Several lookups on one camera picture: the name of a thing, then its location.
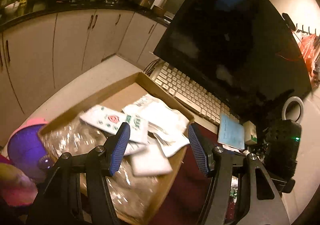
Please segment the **light blue notebook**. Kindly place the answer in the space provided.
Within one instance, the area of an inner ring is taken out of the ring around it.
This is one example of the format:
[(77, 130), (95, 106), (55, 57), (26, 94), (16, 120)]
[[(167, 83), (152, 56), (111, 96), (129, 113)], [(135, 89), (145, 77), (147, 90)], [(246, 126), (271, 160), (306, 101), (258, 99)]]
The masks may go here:
[(218, 143), (239, 150), (245, 149), (245, 131), (244, 127), (238, 122), (232, 120), (227, 115), (220, 116)]

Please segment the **white computer keyboard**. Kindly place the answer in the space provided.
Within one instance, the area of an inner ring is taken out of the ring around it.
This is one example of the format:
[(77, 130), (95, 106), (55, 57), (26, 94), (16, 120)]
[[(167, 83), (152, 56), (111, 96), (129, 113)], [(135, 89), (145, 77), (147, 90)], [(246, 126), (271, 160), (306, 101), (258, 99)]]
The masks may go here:
[(223, 114), (239, 122), (228, 105), (169, 63), (154, 60), (145, 67), (144, 73), (193, 114), (211, 124), (219, 125)]

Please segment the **white packets in box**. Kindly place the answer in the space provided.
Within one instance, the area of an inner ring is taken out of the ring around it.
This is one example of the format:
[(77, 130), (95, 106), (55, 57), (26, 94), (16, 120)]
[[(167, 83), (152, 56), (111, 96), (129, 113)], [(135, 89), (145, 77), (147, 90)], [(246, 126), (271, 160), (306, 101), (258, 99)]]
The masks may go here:
[[(169, 158), (189, 143), (184, 135), (189, 120), (180, 111), (169, 108), (149, 94), (127, 105), (121, 112), (95, 105), (82, 113), (80, 119), (112, 135), (123, 122), (129, 124), (129, 142), (150, 146), (147, 153), (132, 157), (135, 176), (159, 176), (172, 172)], [(124, 154), (127, 156), (130, 153), (126, 150)]]

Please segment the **white green small box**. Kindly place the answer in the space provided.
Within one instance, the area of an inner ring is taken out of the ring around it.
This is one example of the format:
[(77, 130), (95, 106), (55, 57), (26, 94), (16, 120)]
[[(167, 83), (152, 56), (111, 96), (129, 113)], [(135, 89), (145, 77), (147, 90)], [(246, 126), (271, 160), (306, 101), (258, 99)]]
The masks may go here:
[(257, 132), (256, 126), (251, 122), (247, 121), (243, 124), (245, 137), (244, 142), (247, 145), (257, 144)]

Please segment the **clear crinkled plastic bag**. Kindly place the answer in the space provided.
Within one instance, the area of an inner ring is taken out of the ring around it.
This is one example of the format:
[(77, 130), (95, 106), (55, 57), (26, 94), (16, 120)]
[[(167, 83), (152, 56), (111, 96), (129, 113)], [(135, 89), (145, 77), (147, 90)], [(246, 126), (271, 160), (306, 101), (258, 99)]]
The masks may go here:
[[(41, 135), (40, 139), (47, 152), (55, 159), (65, 152), (73, 156), (86, 154), (106, 141), (101, 131), (82, 122), (78, 116), (66, 126)], [(131, 160), (132, 157), (147, 153), (149, 149), (149, 145), (129, 142), (126, 152), (130, 154), (123, 158), (116, 174), (106, 178), (117, 214), (140, 223), (145, 222), (159, 179), (155, 176), (135, 176)]]

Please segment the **dark red table mat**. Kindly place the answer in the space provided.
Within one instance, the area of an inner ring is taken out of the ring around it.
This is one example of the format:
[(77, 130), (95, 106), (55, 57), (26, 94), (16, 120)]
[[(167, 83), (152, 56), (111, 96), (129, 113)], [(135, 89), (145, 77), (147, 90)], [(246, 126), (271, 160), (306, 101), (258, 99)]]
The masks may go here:
[(199, 171), (191, 147), (187, 146), (174, 183), (149, 224), (196, 224), (209, 186), (210, 179)]

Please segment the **brown cardboard box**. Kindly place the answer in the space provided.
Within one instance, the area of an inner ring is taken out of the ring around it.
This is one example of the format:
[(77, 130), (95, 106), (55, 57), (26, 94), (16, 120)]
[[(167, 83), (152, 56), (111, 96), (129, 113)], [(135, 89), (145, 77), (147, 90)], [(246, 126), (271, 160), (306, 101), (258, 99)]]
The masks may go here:
[(36, 198), (82, 223), (147, 224), (166, 198), (189, 143), (193, 116), (142, 72), (89, 96), (42, 127), (55, 165)]

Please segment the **purple pink plastic basket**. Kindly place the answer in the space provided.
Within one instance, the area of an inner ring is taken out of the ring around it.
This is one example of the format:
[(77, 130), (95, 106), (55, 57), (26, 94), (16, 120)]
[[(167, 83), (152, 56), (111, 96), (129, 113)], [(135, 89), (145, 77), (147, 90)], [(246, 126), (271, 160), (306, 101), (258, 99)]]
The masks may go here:
[(54, 165), (38, 135), (46, 124), (44, 118), (28, 120), (11, 134), (7, 145), (9, 160), (35, 183), (42, 183)]

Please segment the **black computer monitor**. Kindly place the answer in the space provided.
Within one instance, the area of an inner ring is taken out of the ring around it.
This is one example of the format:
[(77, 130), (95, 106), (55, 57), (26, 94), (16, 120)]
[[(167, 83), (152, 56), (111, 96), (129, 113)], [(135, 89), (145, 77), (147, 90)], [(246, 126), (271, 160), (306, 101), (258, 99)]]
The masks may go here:
[(300, 49), (269, 0), (185, 0), (154, 53), (251, 121), (311, 92)]

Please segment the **orange bag on hooks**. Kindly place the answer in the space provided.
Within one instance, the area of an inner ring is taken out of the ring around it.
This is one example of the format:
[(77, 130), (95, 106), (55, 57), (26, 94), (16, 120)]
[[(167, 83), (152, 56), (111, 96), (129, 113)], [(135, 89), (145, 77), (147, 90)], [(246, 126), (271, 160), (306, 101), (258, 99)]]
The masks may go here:
[(304, 32), (293, 32), (310, 78), (314, 76), (315, 60), (319, 52), (319, 36)]

